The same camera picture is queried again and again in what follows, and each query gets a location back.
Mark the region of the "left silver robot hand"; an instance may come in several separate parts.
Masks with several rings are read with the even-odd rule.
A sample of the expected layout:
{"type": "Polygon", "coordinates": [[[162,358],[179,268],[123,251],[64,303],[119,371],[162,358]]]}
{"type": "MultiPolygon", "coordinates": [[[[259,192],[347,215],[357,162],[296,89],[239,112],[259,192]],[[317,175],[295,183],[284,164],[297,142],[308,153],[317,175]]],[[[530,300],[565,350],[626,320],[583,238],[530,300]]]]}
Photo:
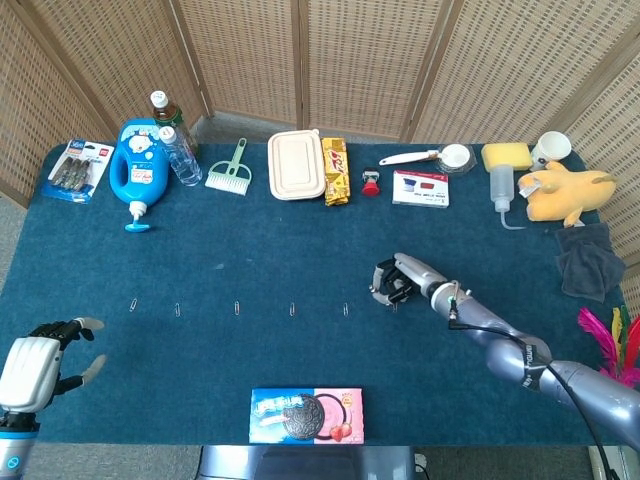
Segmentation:
{"type": "Polygon", "coordinates": [[[79,375],[60,376],[66,348],[74,340],[92,341],[104,322],[93,317],[44,323],[16,339],[1,373],[1,408],[10,414],[36,414],[55,396],[89,384],[99,374],[107,356],[97,356],[79,375]]]}

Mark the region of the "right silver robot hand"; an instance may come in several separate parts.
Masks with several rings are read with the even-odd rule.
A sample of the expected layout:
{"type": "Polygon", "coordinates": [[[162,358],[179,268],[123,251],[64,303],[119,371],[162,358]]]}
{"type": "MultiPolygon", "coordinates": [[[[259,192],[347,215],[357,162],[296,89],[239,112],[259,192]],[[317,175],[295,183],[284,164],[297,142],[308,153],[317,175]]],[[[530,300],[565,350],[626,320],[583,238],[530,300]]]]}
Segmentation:
{"type": "Polygon", "coordinates": [[[379,303],[394,307],[411,295],[431,299],[434,292],[448,280],[431,266],[404,253],[378,263],[369,291],[379,303]]]}

